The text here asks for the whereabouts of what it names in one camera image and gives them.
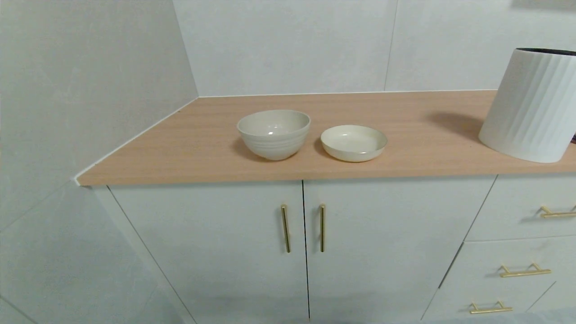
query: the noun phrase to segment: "deep bowl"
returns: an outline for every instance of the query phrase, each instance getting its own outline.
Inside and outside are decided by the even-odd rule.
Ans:
[[[236,127],[252,153],[278,161],[302,147],[310,129],[310,117],[295,110],[267,110],[240,119]]]

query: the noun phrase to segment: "ceramic bowl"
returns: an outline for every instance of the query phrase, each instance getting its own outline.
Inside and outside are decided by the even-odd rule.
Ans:
[[[278,161],[302,147],[310,129],[310,117],[295,110],[260,111],[240,119],[237,128],[254,154]]]
[[[386,135],[381,131],[358,125],[326,129],[320,139],[328,154],[346,162],[371,160],[380,155],[388,143]]]

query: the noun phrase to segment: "bowl rim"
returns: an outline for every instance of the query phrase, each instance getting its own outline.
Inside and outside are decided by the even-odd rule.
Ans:
[[[291,131],[291,132],[289,132],[289,133],[286,133],[286,134],[260,135],[260,134],[252,134],[252,133],[249,133],[249,132],[247,132],[247,131],[243,131],[243,130],[240,129],[240,123],[242,122],[242,120],[244,120],[244,119],[246,119],[246,118],[248,118],[248,117],[252,117],[252,116],[254,116],[254,115],[260,114],[260,113],[270,112],[270,111],[290,111],[290,112],[297,112],[297,113],[299,113],[299,114],[301,114],[301,115],[306,116],[306,117],[308,118],[308,123],[306,123],[306,125],[300,127],[299,129],[293,130],[293,131]],[[293,133],[296,133],[297,131],[301,131],[301,130],[303,130],[303,129],[306,129],[307,127],[310,126],[310,123],[311,123],[311,122],[312,122],[312,118],[310,118],[310,116],[309,116],[308,114],[306,114],[305,112],[301,112],[301,111],[298,111],[298,110],[292,110],[292,109],[270,109],[270,110],[257,111],[257,112],[254,112],[254,113],[250,114],[250,115],[246,115],[246,116],[242,117],[242,118],[236,123],[236,129],[237,129],[241,134],[246,134],[246,135],[250,135],[250,136],[280,137],[280,136],[291,135],[291,134],[293,134]]]
[[[378,133],[380,134],[380,136],[382,136],[382,139],[384,140],[384,142],[383,142],[383,144],[382,144],[381,146],[379,146],[379,147],[378,147],[377,149],[375,149],[375,150],[368,150],[368,151],[363,151],[363,152],[361,152],[361,151],[360,151],[360,152],[359,152],[359,151],[351,151],[351,150],[341,150],[341,149],[335,148],[334,146],[328,145],[328,144],[323,140],[324,134],[325,134],[327,131],[331,130],[331,129],[338,128],[338,127],[342,127],[342,126],[353,126],[353,127],[361,127],[361,128],[364,128],[364,129],[375,130],[376,132],[378,132]],[[324,131],[322,132],[322,134],[320,135],[320,141],[322,142],[322,145],[325,145],[325,146],[329,147],[330,149],[333,149],[333,150],[338,151],[338,152],[355,153],[355,154],[368,154],[368,153],[378,152],[379,150],[383,150],[383,149],[386,147],[386,145],[388,144],[388,137],[386,137],[386,134],[384,134],[384,132],[382,132],[381,130],[377,130],[377,129],[372,128],[372,127],[369,127],[369,126],[346,124],[346,125],[332,126],[332,127],[328,128],[328,129],[324,130]]]

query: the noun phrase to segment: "cream plate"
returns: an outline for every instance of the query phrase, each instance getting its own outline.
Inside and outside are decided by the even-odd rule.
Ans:
[[[326,129],[322,146],[328,154],[346,162],[371,160],[384,150],[388,139],[379,130],[358,125],[340,125]]]

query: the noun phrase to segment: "wooden countertop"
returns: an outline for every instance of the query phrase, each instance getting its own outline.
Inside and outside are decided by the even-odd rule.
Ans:
[[[78,177],[83,186],[296,179],[380,178],[576,171],[576,145],[553,164],[500,154],[478,140],[496,91],[345,93],[200,98]],[[312,118],[302,149],[267,161],[242,142],[236,123],[270,109]],[[358,124],[388,137],[383,154],[364,163],[327,155],[325,129]]]

